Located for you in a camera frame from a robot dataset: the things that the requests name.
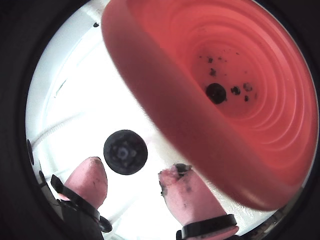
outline white surface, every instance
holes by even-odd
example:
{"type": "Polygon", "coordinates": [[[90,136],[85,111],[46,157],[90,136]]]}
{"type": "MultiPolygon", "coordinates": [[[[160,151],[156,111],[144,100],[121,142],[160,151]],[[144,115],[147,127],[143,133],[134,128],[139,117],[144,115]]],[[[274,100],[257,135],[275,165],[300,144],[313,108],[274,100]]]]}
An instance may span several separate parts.
{"type": "MultiPolygon", "coordinates": [[[[138,173],[123,176],[103,161],[108,196],[99,211],[112,223],[121,217],[115,233],[126,240],[174,239],[181,226],[160,195],[157,173],[186,160],[162,137],[122,81],[100,27],[92,27],[102,11],[92,13],[92,6],[97,5],[90,4],[62,26],[34,73],[26,109],[26,135],[34,158],[45,176],[57,174],[64,182],[87,157],[104,159],[103,146],[110,134],[121,129],[135,131],[148,145],[147,163],[138,173]]],[[[39,167],[34,166],[36,174],[39,167]]],[[[238,234],[273,214],[244,207],[214,186],[211,190],[224,209],[235,214],[238,234]]]]}

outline black round object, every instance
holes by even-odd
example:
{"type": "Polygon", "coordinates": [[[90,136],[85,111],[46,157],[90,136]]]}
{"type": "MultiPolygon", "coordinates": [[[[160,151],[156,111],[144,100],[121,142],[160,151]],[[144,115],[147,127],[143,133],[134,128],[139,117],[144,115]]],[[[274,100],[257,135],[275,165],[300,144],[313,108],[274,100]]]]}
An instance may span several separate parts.
{"type": "Polygon", "coordinates": [[[131,175],[145,165],[148,149],[145,141],[134,131],[120,130],[110,135],[104,143],[106,164],[118,174],[131,175]]]}
{"type": "Polygon", "coordinates": [[[205,94],[214,104],[221,104],[227,99],[227,92],[219,83],[210,84],[206,88],[205,94]]]}

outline black wrist strap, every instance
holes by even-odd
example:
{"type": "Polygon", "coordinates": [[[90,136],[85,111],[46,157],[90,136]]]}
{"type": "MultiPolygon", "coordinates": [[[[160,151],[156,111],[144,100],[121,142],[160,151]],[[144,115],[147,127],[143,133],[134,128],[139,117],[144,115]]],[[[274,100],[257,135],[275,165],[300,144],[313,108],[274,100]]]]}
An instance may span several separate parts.
{"type": "Polygon", "coordinates": [[[218,216],[215,218],[190,223],[176,232],[176,240],[186,240],[214,233],[226,228],[236,226],[237,222],[233,214],[218,216]]]}
{"type": "Polygon", "coordinates": [[[95,207],[88,203],[86,200],[84,200],[81,196],[76,194],[74,191],[64,186],[64,184],[57,176],[52,175],[51,185],[58,194],[63,194],[80,209],[86,212],[89,216],[97,219],[98,221],[100,220],[100,213],[98,212],[98,210],[95,209],[95,207]]]}
{"type": "Polygon", "coordinates": [[[100,216],[98,210],[89,202],[76,194],[70,188],[64,186],[64,184],[57,176],[52,175],[51,185],[58,194],[63,194],[68,199],[70,199],[70,201],[61,201],[63,204],[71,207],[76,207],[77,209],[80,209],[81,211],[89,215],[91,218],[96,219],[102,232],[109,233],[112,231],[111,223],[103,216],[100,216]]]}

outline red plastic bowl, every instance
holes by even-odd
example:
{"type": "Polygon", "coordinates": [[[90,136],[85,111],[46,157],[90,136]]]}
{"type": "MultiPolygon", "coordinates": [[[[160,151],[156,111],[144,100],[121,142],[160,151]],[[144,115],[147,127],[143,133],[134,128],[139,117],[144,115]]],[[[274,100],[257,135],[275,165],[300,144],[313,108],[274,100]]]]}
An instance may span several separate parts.
{"type": "Polygon", "coordinates": [[[318,106],[272,15],[251,0],[111,0],[102,31],[148,115],[218,188],[260,210],[293,197],[314,158],[318,106]],[[221,104],[206,96],[212,83],[226,90],[221,104]]]}

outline black rubber disc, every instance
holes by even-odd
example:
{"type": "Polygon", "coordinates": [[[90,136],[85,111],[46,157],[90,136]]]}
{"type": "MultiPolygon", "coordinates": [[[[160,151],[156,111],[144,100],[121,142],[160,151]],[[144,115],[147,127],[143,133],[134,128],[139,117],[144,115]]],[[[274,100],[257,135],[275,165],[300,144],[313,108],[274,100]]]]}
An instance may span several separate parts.
{"type": "Polygon", "coordinates": [[[145,141],[134,131],[120,130],[110,135],[104,143],[106,164],[118,174],[131,175],[145,165],[148,149],[145,141]]]}

